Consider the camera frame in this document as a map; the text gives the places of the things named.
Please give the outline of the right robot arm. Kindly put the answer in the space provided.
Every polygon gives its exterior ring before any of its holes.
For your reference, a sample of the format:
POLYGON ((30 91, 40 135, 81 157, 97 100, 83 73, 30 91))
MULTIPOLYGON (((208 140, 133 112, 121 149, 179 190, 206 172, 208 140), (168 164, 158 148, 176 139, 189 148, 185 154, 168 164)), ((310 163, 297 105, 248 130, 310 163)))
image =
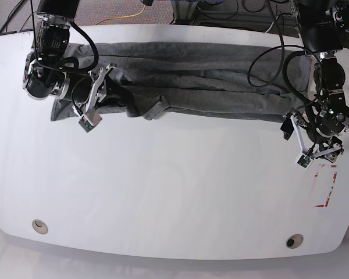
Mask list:
POLYGON ((99 53, 92 39, 74 22, 78 1, 41 1, 33 14, 41 19, 34 30, 34 41, 26 59, 23 87, 34 99, 52 95, 72 104, 79 117, 91 117, 99 108, 124 108, 130 117, 139 116, 133 95, 109 76, 115 65, 95 71, 99 53), (89 43, 90 65, 80 67, 74 56, 65 56, 70 29, 89 43))

